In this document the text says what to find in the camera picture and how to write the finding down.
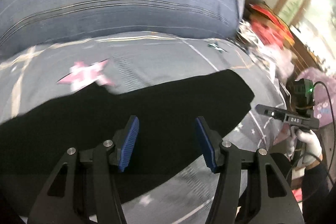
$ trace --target person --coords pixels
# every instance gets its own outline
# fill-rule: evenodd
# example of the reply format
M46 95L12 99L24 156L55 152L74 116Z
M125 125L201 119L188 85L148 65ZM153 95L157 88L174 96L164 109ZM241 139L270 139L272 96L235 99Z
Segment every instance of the person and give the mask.
M304 132L295 127L291 128L291 135L287 138L287 156L290 157L295 150L295 140L298 139L305 143L303 152L309 152L323 159L322 147L316 134ZM327 171L325 166L311 155L305 155L302 159L302 164L299 166L305 167L304 176L302 179L302 213L305 222L312 219L318 212L317 206L323 205L325 198L329 193L327 182Z

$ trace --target black cable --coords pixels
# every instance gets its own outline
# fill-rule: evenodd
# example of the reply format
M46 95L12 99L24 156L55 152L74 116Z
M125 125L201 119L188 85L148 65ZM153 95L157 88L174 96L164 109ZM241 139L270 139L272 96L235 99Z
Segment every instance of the black cable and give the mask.
M286 180L288 179L288 176L289 176L289 174L291 173L292 169L293 169L295 166L297 166L299 160L302 159L302 158L303 158L304 156L306 156L306 155L309 155L309 156L314 157L316 160L319 161L320 164L322 164L322 165L324 166L324 168L325 168L325 170L326 170L326 172L327 172L327 177L329 177L332 186L334 186L334 182L333 182L333 179L332 179L332 177L331 177L331 175L330 175L330 172L329 172L329 170L328 170L328 166L327 166L323 161L321 161L321 159L320 159L319 157L317 157L316 155L314 155L314 154L312 154L312 153L310 153L310 152L305 152L305 153L303 153L303 154L302 154L302 155L301 155L301 156L300 156L300 157L299 157L299 158L292 164L290 170L288 171L288 173L287 173L287 175L286 175ZM319 183L318 186L316 187L315 191L313 191L313 193L311 193L309 196L307 196L305 199L303 199L302 202L304 202L304 201L306 201L307 199L309 199L310 197L312 197L312 196L317 192L317 190L320 188L322 182L323 182L323 181L320 181L320 183Z
M329 99L329 104L330 104L330 110L331 110L331 116L332 116L332 118L333 118L333 126L334 126L334 148L333 148L333 153L332 153L332 155L331 155L330 165L329 165L329 168L328 168L328 172L329 172L330 169L331 169L331 165L332 165L332 163L333 163L334 156L335 156L335 147L336 147L336 125L335 125L335 117L334 117L334 111L333 111L333 107L332 107L332 103L331 103L331 97L330 97L330 94L329 94L327 85L326 85L325 83L321 82L321 81L317 81L317 82L314 84L314 87L315 87L317 84L324 85L325 90L327 91L327 95L328 95L328 99Z

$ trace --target white glove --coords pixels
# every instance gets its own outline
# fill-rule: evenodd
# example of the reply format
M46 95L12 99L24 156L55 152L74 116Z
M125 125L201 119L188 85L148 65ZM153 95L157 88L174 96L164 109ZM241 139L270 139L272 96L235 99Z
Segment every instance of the white glove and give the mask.
M310 130L310 133L303 132L300 129L295 131L295 127L291 127L290 129L291 134L287 138L287 156L290 157L295 150L295 139L298 138L301 142L305 144L304 152L309 152L314 154L316 157L320 157L322 154L322 147L320 144L319 139L317 138L316 134ZM312 164L316 158L310 155L306 155L303 157L302 163L303 165L310 165Z

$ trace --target pink star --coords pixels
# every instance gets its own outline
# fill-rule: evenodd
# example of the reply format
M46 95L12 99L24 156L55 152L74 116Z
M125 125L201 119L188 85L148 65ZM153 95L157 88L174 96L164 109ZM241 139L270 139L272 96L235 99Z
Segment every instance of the pink star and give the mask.
M71 91L78 91L93 82L98 85L114 85L103 73L102 70L108 60L94 63L91 66L86 66L83 62L75 62L75 65L70 68L70 74L59 80L58 84L70 84Z

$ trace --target black sleeve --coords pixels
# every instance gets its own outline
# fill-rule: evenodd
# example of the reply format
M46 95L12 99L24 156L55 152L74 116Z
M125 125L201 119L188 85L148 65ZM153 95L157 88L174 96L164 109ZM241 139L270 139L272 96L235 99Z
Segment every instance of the black sleeve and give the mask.
M305 170L301 189L303 218L307 222L329 193L327 171L322 164Z

